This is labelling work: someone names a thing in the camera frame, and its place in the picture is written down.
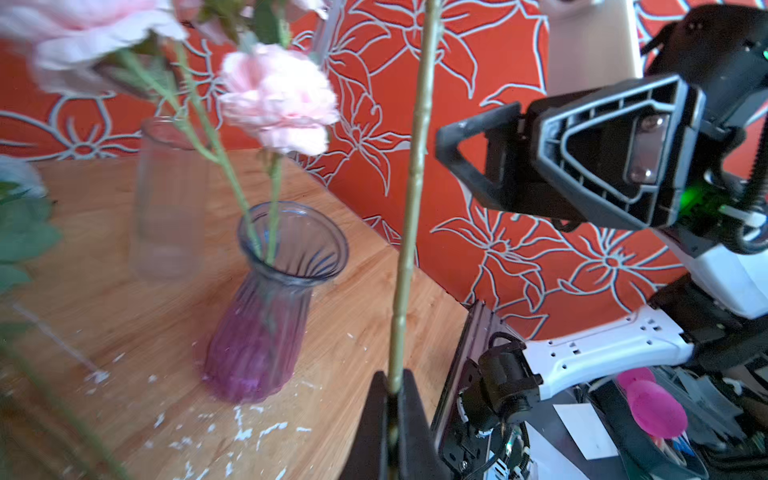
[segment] pink rose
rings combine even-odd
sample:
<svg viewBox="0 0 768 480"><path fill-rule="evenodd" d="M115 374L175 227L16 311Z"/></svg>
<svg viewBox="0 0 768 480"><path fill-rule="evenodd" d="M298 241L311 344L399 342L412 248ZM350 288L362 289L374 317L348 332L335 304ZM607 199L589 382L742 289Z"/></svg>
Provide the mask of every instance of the pink rose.
<svg viewBox="0 0 768 480"><path fill-rule="evenodd" d="M309 57L258 44L250 55L224 57L221 77L229 90L219 97L227 123L283 154L326 151L325 125L339 120L336 94Z"/></svg>
<svg viewBox="0 0 768 480"><path fill-rule="evenodd" d="M0 0L0 37L21 47L32 77L47 92L111 90L92 67L141 43L150 31L187 37L170 0Z"/></svg>

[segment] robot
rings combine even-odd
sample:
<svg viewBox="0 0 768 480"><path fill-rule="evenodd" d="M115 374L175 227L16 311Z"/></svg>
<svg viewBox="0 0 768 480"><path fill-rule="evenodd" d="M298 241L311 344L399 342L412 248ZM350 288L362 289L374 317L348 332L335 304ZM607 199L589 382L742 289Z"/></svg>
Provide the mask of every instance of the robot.
<svg viewBox="0 0 768 480"><path fill-rule="evenodd" d="M500 321L468 322L432 430L412 375L393 406L377 373L341 478L386 478L390 468L400 478L524 478L526 455L512 472L499 449L515 429L527 440L522 422L537 402L628 369L720 372L768 349L768 123L749 179L722 168L768 99L768 12L694 8L640 50L631 2L542 0L541 9L550 96L444 126L437 159L490 209L563 231L653 229L689 274L633 313L559 339L526 342ZM479 134L485 172L458 149ZM396 452L386 444L392 415Z"/></svg>

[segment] clear glass cup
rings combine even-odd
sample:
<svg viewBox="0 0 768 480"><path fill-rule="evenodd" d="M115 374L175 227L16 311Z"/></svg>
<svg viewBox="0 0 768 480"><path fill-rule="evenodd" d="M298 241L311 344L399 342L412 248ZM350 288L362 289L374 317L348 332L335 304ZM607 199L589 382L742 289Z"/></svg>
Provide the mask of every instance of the clear glass cup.
<svg viewBox="0 0 768 480"><path fill-rule="evenodd" d="M131 267L147 280L189 277L203 263L208 160L170 118L148 118L141 133Z"/></svg>
<svg viewBox="0 0 768 480"><path fill-rule="evenodd" d="M266 251L270 205L250 211ZM280 202L273 266L253 251L245 225L237 236L251 271L208 346L205 381L224 400L260 402L293 376L310 310L312 289L337 276L349 258L346 238L320 212Z"/></svg>

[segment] orange wallpaper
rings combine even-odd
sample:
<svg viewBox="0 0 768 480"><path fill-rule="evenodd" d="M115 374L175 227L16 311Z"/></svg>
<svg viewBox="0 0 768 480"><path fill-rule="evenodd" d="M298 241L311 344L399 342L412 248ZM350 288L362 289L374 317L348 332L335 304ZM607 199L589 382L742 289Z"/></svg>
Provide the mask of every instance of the orange wallpaper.
<svg viewBox="0 0 768 480"><path fill-rule="evenodd" d="M641 41L697 3L637 4ZM763 7L763 0L743 3ZM444 5L430 138L442 125L495 105L528 104L546 95L548 23L535 0L446 0ZM422 2L349 0L337 12L323 68L339 95L342 120L333 126L327 153L297 161L398 245ZM311 48L319 37L315 26L311 15L293 26L296 48ZM22 61L4 46L0 153L20 160L97 161L137 152L138 125L156 108L121 95L41 94ZM216 76L223 50L195 37L189 48L200 93L215 112L223 91ZM750 126L750 138L729 158L731 171L748 173L759 123ZM228 147L255 145L237 129L221 128ZM431 143L428 149L434 150ZM482 140L469 141L462 150L483 164ZM651 232L584 225L563 234L543 219L488 211L432 157L417 261L458 300L484 300L521 333L537 338L613 320L684 272Z"/></svg>

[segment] black cable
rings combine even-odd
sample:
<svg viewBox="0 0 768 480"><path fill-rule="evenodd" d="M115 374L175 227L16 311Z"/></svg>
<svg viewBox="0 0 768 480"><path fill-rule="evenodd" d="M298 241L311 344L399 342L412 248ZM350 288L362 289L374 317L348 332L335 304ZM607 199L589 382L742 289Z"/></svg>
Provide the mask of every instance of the black cable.
<svg viewBox="0 0 768 480"><path fill-rule="evenodd" d="M676 26L677 22L671 22L662 27L661 30L659 30L659 33L640 49L640 56L644 57L645 55L651 53L654 48L667 43L667 41L670 39L670 35L672 35L672 31Z"/></svg>
<svg viewBox="0 0 768 480"><path fill-rule="evenodd" d="M563 223L563 220L560 220L559 218L550 218L549 221L555 230L563 233L570 233L576 230L577 228L579 228L583 223L583 222L577 222L575 220L571 220L568 223Z"/></svg>
<svg viewBox="0 0 768 480"><path fill-rule="evenodd" d="M733 207L749 213L765 201L766 194L768 194L768 121L763 124L760 132L760 142L750 179L744 187L741 198ZM741 255L753 255L768 248L768 222L763 225L759 235L752 240L744 239L745 229L744 220L723 215L720 241L728 250Z"/></svg>
<svg viewBox="0 0 768 480"><path fill-rule="evenodd" d="M518 342L518 341L520 341L520 339L518 337L512 335L511 333L507 333L507 332L493 332L491 334L491 338L488 339L488 348L489 349L493 348L493 342L495 342L496 339L505 339L505 340L509 340L510 342Z"/></svg>
<svg viewBox="0 0 768 480"><path fill-rule="evenodd" d="M528 428L525 426L525 422L520 424L520 433L523 438L523 458L518 466L521 472L525 472L528 462L531 461L531 454L529 453L531 451L531 440L528 438Z"/></svg>
<svg viewBox="0 0 768 480"><path fill-rule="evenodd" d="M512 438L512 430L514 430L514 429L511 427L511 425L505 425L504 436L502 437L502 446L501 446L502 452L504 451L504 449L507 448L507 444L509 443L509 439ZM491 455L491 458L489 458L486 463L480 465L475 470L469 472L469 474L466 475L463 478L463 480L477 480L477 478L480 478L480 477L478 477L478 475L484 474L489 468L491 468L496 463L496 461L498 460L499 456L501 456L500 453L493 452L493 455Z"/></svg>

